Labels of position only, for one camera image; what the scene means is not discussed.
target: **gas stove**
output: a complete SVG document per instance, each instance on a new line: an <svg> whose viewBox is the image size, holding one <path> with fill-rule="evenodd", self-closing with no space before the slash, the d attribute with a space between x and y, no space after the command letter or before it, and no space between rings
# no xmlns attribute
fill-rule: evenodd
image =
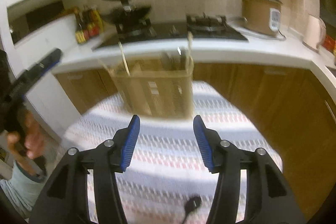
<svg viewBox="0 0 336 224"><path fill-rule="evenodd" d="M248 42L246 37L227 25L225 16L208 17L187 15L186 21L153 23L147 20L143 26L132 28L123 33L117 26L118 33L108 38L99 48L121 43L139 42L159 39L187 38L188 31L194 38L232 39L237 42Z"/></svg>

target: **black handheld tool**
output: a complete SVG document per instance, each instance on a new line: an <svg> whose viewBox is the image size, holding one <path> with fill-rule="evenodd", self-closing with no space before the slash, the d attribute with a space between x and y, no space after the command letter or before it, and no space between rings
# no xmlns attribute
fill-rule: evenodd
<svg viewBox="0 0 336 224"><path fill-rule="evenodd" d="M31 224L92 224L87 197L87 175L93 170L94 195L100 224L127 224L115 172L131 163L140 131L140 118L133 115L128 127L95 149L70 148L56 166L31 212Z"/></svg>
<svg viewBox="0 0 336 224"><path fill-rule="evenodd" d="M240 224L304 224L305 219L285 177L263 148L238 149L194 118L194 134L204 165L219 173L207 224L234 224L239 203L240 171L247 171L245 218Z"/></svg>
<svg viewBox="0 0 336 224"><path fill-rule="evenodd" d="M17 120L18 110L23 107L24 96L41 79L41 77L55 66L62 56L62 51L54 49L42 60L24 70L20 77L10 85L0 100L0 133L17 131L20 134L20 144L17 149L20 155L25 156L25 131Z"/></svg>

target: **label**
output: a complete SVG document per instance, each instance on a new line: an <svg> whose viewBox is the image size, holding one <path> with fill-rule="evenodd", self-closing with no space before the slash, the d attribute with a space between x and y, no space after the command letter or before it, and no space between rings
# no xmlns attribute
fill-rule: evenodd
<svg viewBox="0 0 336 224"><path fill-rule="evenodd" d="M95 23L88 24L87 29L90 37L95 37L99 35L99 28Z"/></svg>
<svg viewBox="0 0 336 224"><path fill-rule="evenodd" d="M76 31L76 39L79 44L85 43L89 39L89 32L87 30Z"/></svg>
<svg viewBox="0 0 336 224"><path fill-rule="evenodd" d="M281 13L279 10L271 8L269 10L269 28L277 32L280 28Z"/></svg>

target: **rice cooker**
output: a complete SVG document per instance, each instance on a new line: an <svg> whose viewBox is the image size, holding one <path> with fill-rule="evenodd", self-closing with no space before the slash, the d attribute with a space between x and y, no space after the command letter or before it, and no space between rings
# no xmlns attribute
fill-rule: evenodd
<svg viewBox="0 0 336 224"><path fill-rule="evenodd" d="M275 37L280 29L280 0L242 0L242 16L247 29Z"/></svg>

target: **cabinet handle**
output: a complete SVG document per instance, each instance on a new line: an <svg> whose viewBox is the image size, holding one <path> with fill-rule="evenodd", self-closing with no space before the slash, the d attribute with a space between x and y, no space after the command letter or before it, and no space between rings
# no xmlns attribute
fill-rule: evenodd
<svg viewBox="0 0 336 224"><path fill-rule="evenodd" d="M271 69L265 69L264 73L267 75L287 75L287 72L285 71L271 70Z"/></svg>
<svg viewBox="0 0 336 224"><path fill-rule="evenodd" d="M325 102L325 105L327 106L329 112L330 112L330 115L332 116L332 118L334 119L334 122L336 123L336 117L334 115L334 112L332 111L331 107L329 106L329 104L327 103L327 101L324 101Z"/></svg>
<svg viewBox="0 0 336 224"><path fill-rule="evenodd" d="M69 75L68 80L79 80L83 78L83 75Z"/></svg>

